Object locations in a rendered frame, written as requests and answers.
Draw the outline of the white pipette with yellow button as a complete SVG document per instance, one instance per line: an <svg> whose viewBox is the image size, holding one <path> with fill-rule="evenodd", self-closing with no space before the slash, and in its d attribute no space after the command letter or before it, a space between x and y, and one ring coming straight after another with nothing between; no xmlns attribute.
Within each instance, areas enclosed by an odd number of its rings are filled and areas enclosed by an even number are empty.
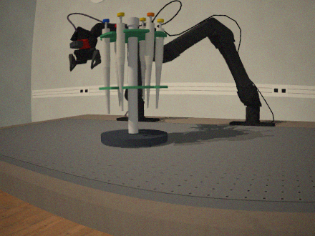
<svg viewBox="0 0 315 236"><path fill-rule="evenodd" d="M117 13L117 16L120 18L120 22L117 23L116 31L116 52L117 52L117 68L118 68L118 78L119 78L119 87L120 87L120 103L121 111L123 111L123 89L124 86L124 67L125 67L125 33L123 32L125 28L125 23L122 23L122 16L125 16L125 13Z"/></svg>
<svg viewBox="0 0 315 236"><path fill-rule="evenodd" d="M164 32L164 28L162 28L162 23L164 23L164 19L157 19L158 23L160 23L159 28L156 31ZM161 70L163 64L163 46L164 46L164 37L156 37L155 41L155 81L156 85L160 85L161 78ZM158 108L158 100L159 100L159 91L160 88L156 89L156 109Z"/></svg>

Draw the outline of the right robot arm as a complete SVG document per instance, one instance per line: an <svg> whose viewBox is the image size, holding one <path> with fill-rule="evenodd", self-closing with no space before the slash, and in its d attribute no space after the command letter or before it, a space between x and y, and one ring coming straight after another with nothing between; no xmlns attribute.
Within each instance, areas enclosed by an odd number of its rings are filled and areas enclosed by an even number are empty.
<svg viewBox="0 0 315 236"><path fill-rule="evenodd" d="M82 27L77 27L77 33L78 33L78 39L88 39L89 43L92 42L93 45L96 46L97 44L97 38L102 35L102 30L105 28L105 23L97 23L92 28L91 31L83 29ZM110 31L116 31L117 28L115 28L114 24L107 24L107 28L110 29ZM90 36L91 35L91 36ZM86 38L87 37L87 38ZM75 41L75 32L72 35L70 43L70 49L79 49L83 47L83 41ZM140 62L137 63L138 68L138 81L137 85L142 86L142 80L141 80L141 64ZM160 121L160 118L145 118L144 116L144 100L142 98L142 89L137 90L138 94L138 121L139 122L157 122ZM128 100L128 89L125 90L125 99ZM122 118L122 119L120 119ZM117 118L117 121L128 121L128 117L120 117ZM145 120L145 119L155 119L155 120Z"/></svg>

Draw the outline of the white pipette with blue button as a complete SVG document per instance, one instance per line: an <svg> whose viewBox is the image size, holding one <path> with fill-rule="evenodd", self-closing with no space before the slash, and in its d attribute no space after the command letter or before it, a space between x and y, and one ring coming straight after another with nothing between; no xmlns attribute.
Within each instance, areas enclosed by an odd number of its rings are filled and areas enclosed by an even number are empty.
<svg viewBox="0 0 315 236"><path fill-rule="evenodd" d="M103 19L102 23L105 23L105 29L102 30L102 34L110 32L107 28L107 23L109 19ZM102 38L102 66L103 66L103 76L105 87L110 86L110 38ZM110 90L105 89L105 99L107 113L110 114Z"/></svg>

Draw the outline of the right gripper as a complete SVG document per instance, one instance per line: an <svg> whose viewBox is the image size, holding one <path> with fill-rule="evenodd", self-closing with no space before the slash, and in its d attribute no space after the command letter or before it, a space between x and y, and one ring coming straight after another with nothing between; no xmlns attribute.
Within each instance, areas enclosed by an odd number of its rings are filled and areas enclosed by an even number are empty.
<svg viewBox="0 0 315 236"><path fill-rule="evenodd" d="M74 50L73 54L69 54L69 70L72 71L77 64L86 64L87 60L92 60L91 69L101 63L100 51L95 48L92 42L89 43L88 39L78 39L77 41L83 41L83 47L77 50ZM93 47L93 48L91 48ZM90 55L91 54L91 55ZM95 61L95 63L94 63ZM72 64L72 66L71 66Z"/></svg>

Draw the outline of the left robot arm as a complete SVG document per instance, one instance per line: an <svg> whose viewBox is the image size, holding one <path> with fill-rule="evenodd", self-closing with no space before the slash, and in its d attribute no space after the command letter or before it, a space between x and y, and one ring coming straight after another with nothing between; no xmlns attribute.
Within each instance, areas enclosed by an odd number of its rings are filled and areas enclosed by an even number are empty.
<svg viewBox="0 0 315 236"><path fill-rule="evenodd" d="M198 26L185 32L171 43L165 44L163 52L163 63L171 62L186 49L208 37L210 42L222 54L231 71L237 88L237 94L246 107L246 120L244 122L232 121L230 125L263 126L274 127L275 123L260 122L260 107L262 107L256 85L249 79L241 59L236 51L233 32L211 17ZM212 24L212 26L210 25ZM214 33L215 32L215 33ZM210 35L211 34L211 35ZM209 36L210 35L210 36ZM230 44L231 43L231 44ZM222 46L221 46L222 44Z"/></svg>

